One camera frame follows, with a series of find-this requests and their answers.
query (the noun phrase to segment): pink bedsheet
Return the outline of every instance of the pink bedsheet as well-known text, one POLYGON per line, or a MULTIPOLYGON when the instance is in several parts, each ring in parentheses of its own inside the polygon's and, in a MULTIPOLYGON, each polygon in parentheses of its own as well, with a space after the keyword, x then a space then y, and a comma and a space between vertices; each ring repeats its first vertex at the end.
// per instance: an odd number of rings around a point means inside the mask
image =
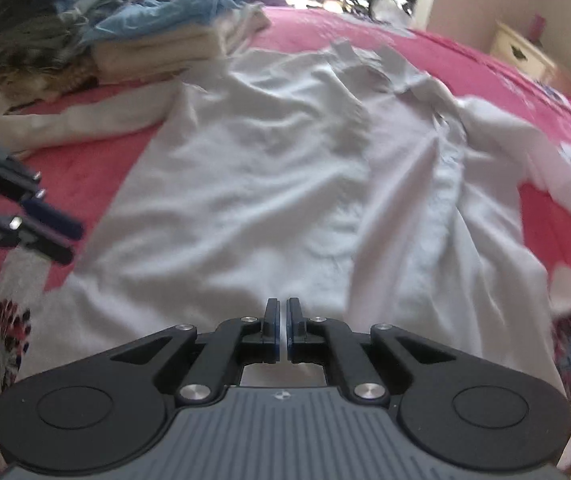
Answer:
MULTIPOLYGON (((354 23, 319 10, 268 8, 272 27, 260 33, 252 46, 301 52, 318 50, 331 41, 348 39, 354 46, 375 49, 388 44, 422 70, 442 80, 458 96, 473 94, 531 122, 555 142, 571 144, 571 107, 550 98, 537 84, 510 67, 452 41, 421 32, 414 38, 383 28, 354 23)), ((67 96, 56 104, 38 104, 31 113, 57 113, 72 104, 96 102, 128 86, 97 88, 67 96)), ((113 140, 41 150, 27 163, 44 175, 48 200, 72 211, 87 228, 82 251, 121 182, 157 127, 113 140)), ((525 185, 521 188, 525 243, 549 273, 558 264, 571 267, 571 216, 547 194, 525 185)), ((0 251, 0 268, 5 253, 0 251)), ((53 266, 46 289, 59 286, 72 266, 53 266)))

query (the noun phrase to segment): blue folded garment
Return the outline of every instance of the blue folded garment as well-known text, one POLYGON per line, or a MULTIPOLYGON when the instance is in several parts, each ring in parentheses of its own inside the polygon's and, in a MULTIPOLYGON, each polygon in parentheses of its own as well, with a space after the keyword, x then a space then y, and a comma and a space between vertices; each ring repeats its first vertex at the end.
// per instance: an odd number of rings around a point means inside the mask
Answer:
POLYGON ((143 0, 131 4, 88 30, 82 44, 106 40, 133 40, 159 34, 187 23, 210 25, 217 15, 238 9, 248 0, 143 0))

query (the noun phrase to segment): beige folded garment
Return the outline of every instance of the beige folded garment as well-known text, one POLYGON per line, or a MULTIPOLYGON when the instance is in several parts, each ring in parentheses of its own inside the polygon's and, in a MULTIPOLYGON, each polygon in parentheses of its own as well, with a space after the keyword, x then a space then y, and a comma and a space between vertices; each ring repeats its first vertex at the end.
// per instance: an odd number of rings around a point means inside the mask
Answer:
POLYGON ((179 72, 196 61, 230 56, 270 21, 261 4, 234 9, 211 26, 186 25, 130 41, 105 41, 92 48, 101 83, 149 80, 179 72))

